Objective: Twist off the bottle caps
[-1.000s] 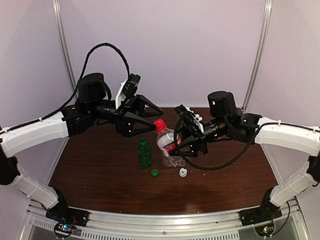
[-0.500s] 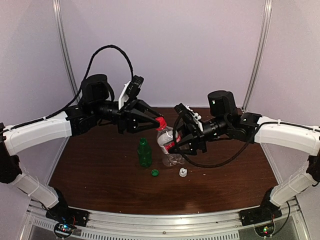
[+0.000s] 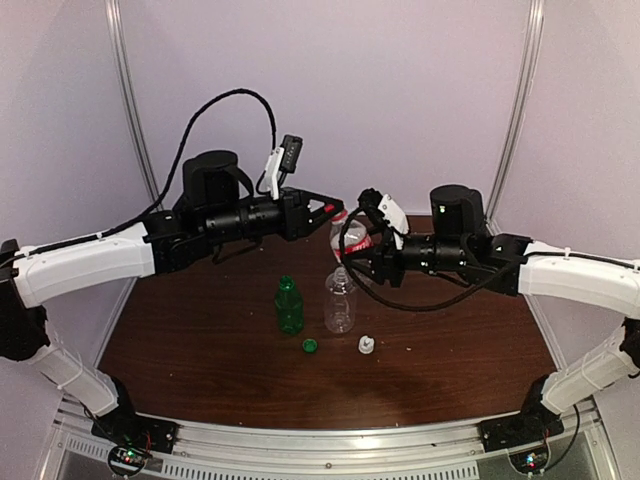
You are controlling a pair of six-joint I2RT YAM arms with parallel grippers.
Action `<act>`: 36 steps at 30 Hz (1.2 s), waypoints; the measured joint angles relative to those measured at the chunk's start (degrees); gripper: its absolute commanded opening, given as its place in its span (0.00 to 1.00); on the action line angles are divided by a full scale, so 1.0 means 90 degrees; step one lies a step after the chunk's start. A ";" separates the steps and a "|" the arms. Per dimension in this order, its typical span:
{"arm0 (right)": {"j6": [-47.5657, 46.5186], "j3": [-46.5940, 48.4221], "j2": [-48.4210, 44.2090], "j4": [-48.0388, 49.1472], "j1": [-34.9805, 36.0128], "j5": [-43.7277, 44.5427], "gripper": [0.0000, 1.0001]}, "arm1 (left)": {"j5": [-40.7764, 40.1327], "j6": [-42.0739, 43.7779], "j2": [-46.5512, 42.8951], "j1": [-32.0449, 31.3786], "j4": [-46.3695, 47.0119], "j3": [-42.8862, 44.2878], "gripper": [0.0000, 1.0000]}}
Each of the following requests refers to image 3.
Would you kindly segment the clear bottle red label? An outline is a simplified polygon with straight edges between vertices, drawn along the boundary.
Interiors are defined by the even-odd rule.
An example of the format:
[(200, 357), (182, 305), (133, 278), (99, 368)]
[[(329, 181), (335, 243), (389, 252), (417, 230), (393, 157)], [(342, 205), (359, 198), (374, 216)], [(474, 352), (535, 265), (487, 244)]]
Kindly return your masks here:
[(343, 240), (344, 252), (346, 254), (364, 250), (373, 246), (373, 241), (366, 226), (358, 220), (353, 220), (349, 224), (345, 235), (342, 235), (341, 231), (346, 223), (347, 217), (348, 211), (344, 209), (331, 219), (329, 245), (338, 263), (341, 262), (340, 240)]

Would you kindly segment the clear bottle white cap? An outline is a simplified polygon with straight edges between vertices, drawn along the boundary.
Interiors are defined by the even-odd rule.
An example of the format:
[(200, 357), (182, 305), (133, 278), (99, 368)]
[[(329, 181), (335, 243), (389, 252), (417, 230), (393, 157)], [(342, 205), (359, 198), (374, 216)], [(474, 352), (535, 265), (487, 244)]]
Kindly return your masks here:
[(357, 286), (343, 266), (338, 266), (325, 281), (324, 323), (335, 334), (349, 332), (357, 308)]

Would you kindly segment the green plastic bottle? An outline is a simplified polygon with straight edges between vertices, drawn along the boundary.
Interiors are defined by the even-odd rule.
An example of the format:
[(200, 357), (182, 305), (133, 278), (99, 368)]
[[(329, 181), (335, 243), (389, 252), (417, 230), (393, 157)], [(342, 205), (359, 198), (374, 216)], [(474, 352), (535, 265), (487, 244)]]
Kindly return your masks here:
[(280, 278), (274, 303), (279, 330), (289, 335), (300, 333), (304, 328), (304, 302), (291, 276)]

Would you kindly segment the green bottle cap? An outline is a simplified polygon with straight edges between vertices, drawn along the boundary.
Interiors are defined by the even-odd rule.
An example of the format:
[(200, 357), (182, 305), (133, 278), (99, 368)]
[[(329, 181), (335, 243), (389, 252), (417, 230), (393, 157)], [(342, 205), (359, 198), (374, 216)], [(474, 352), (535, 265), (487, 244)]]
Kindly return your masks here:
[(307, 354), (313, 354), (318, 350), (318, 342), (313, 338), (307, 338), (302, 342), (302, 349)]

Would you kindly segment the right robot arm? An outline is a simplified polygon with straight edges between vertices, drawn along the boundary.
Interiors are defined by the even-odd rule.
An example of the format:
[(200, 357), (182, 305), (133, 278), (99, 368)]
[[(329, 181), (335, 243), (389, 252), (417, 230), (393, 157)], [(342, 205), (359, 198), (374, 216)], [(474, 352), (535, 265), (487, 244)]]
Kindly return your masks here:
[(444, 185), (430, 193), (433, 231), (413, 234), (404, 211), (386, 194), (370, 188), (358, 198), (358, 212), (380, 240), (348, 252), (341, 260), (356, 283), (401, 286), (406, 272), (444, 278), (454, 274), (466, 289), (438, 304), (412, 306), (392, 302), (370, 288), (377, 302), (400, 311), (427, 313), (462, 302), (479, 290), (508, 296), (548, 296), (594, 305), (624, 318), (602, 344), (579, 360), (549, 374), (533, 387), (523, 412), (513, 419), (519, 440), (535, 440), (574, 404), (624, 377), (639, 374), (639, 263), (552, 247), (514, 234), (493, 235), (484, 216), (479, 191)]

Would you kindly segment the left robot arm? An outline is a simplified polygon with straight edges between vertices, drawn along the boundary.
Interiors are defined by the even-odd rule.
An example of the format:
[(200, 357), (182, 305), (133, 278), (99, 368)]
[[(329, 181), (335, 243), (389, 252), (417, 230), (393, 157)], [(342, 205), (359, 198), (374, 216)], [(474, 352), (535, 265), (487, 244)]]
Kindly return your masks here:
[(124, 230), (58, 244), (1, 247), (1, 355), (27, 361), (63, 392), (74, 396), (123, 444), (144, 433), (124, 385), (92, 367), (52, 338), (46, 301), (127, 278), (184, 270), (218, 255), (230, 242), (286, 241), (310, 236), (343, 203), (322, 194), (281, 186), (292, 173), (295, 152), (279, 147), (265, 171), (268, 191), (255, 192), (228, 150), (204, 152), (183, 165), (183, 192), (170, 210), (145, 214)]

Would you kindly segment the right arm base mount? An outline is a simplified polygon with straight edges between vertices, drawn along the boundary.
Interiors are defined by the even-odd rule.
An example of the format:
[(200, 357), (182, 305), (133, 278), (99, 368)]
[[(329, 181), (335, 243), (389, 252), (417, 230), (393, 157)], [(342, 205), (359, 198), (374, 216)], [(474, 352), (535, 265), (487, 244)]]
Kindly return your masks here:
[(564, 432), (560, 415), (542, 404), (542, 390), (546, 380), (547, 376), (543, 376), (532, 383), (518, 413), (479, 423), (485, 452), (542, 442), (548, 436)]

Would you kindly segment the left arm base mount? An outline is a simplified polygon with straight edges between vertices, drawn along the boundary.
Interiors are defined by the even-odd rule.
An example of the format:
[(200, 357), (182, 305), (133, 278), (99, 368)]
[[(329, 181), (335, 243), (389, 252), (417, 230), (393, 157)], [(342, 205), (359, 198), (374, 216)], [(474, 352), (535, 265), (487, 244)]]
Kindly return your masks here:
[(171, 454), (178, 424), (138, 414), (124, 384), (115, 377), (111, 380), (117, 392), (116, 408), (102, 416), (89, 412), (88, 417), (93, 422), (92, 434), (116, 445)]

